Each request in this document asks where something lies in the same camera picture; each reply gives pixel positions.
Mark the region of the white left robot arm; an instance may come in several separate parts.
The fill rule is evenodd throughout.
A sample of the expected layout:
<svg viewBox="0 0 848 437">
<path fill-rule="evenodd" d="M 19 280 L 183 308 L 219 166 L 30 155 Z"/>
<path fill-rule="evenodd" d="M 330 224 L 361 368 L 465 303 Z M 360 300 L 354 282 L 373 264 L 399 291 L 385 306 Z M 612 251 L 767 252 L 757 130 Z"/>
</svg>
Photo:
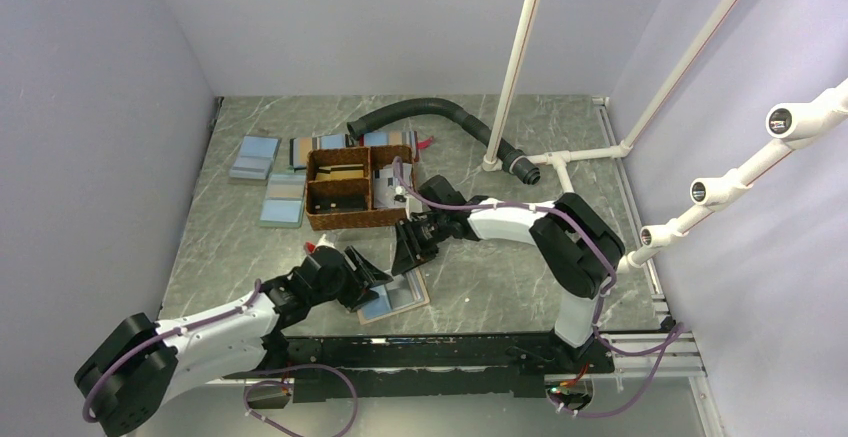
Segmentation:
<svg viewBox="0 0 848 437">
<path fill-rule="evenodd" d="M 337 302 L 356 312 L 378 298 L 392 276 L 354 247 L 320 240 L 287 273 L 256 280 L 246 295 L 176 319 L 136 313 L 121 321 L 81 365 L 73 381 L 83 419 L 123 436 L 169 400 L 219 377 L 279 374 L 287 363 L 285 328 Z"/>
</svg>

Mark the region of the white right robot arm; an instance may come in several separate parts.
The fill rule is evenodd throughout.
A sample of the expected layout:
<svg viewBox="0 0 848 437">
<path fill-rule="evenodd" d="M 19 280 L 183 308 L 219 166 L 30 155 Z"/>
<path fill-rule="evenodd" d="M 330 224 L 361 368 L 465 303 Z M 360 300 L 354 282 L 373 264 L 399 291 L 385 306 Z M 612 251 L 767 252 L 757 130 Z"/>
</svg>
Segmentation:
<svg viewBox="0 0 848 437">
<path fill-rule="evenodd" d="M 550 348 L 552 361 L 564 372 L 574 372 L 588 361 L 600 298 L 625 245 L 582 197 L 565 192 L 541 203 L 467 199 L 441 175 L 425 181 L 418 196 L 428 209 L 395 223 L 392 274 L 430 262 L 449 238 L 532 245 L 564 291 L 554 324 L 558 339 Z"/>
</svg>

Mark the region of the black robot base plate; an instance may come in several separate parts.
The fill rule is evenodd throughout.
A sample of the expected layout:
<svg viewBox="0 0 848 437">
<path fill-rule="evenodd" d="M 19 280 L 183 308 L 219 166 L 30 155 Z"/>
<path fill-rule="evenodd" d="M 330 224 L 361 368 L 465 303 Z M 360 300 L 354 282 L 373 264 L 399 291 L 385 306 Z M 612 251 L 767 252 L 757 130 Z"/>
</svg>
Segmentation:
<svg viewBox="0 0 848 437">
<path fill-rule="evenodd" d="M 242 378 L 294 380 L 297 403 L 323 402 L 349 394 L 337 377 L 318 370 L 340 370 L 361 397 L 418 397 L 510 394 L 542 398 L 546 385 L 574 375 L 614 372 L 613 359 L 599 343 L 567 349 L 551 331 L 290 337 Z"/>
</svg>

